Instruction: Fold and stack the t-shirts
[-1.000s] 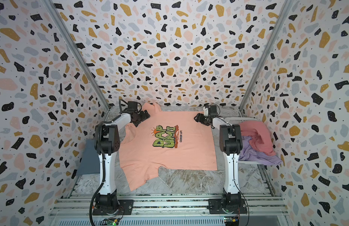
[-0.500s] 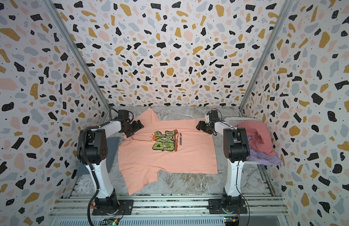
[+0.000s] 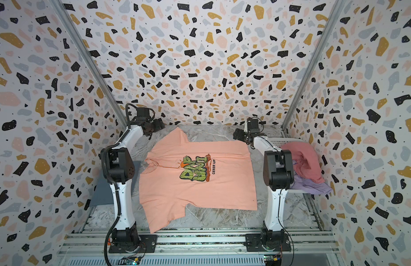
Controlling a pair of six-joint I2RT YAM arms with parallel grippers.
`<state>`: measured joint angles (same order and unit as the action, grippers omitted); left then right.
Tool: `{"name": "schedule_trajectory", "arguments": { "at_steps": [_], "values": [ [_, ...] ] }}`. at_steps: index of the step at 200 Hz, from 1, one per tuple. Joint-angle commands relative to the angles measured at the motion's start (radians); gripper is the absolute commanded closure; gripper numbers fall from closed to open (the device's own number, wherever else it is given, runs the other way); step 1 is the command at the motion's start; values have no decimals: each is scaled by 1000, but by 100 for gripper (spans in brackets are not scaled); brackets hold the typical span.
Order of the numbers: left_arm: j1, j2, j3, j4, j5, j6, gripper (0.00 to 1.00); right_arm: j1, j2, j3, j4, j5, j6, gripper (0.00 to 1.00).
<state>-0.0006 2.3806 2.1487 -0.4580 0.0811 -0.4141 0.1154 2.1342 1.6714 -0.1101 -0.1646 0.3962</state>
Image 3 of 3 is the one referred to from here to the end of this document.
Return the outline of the peach graphic t-shirt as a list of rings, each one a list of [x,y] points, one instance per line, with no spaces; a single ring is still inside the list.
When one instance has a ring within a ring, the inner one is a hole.
[[[241,141],[190,142],[176,128],[147,154],[139,179],[150,232],[186,215],[186,206],[258,208],[251,153]]]

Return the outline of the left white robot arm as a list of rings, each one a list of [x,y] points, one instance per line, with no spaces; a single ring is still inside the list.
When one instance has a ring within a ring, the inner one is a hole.
[[[115,209],[115,220],[106,236],[105,252],[152,253],[154,248],[142,243],[146,237],[139,236],[132,210],[132,184],[136,167],[130,151],[143,136],[151,137],[164,129],[164,123],[155,118],[151,108],[128,103],[125,111],[126,130],[116,143],[105,147],[100,153],[102,173],[110,185]]]

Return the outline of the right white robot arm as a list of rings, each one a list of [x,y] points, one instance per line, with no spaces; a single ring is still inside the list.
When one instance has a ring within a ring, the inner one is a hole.
[[[290,237],[283,225],[286,195],[294,182],[292,153],[272,143],[260,129],[260,119],[249,117],[244,129],[236,129],[233,138],[264,156],[263,180],[268,188],[268,204],[260,233],[245,235],[245,246],[249,252],[282,252],[291,250]]]

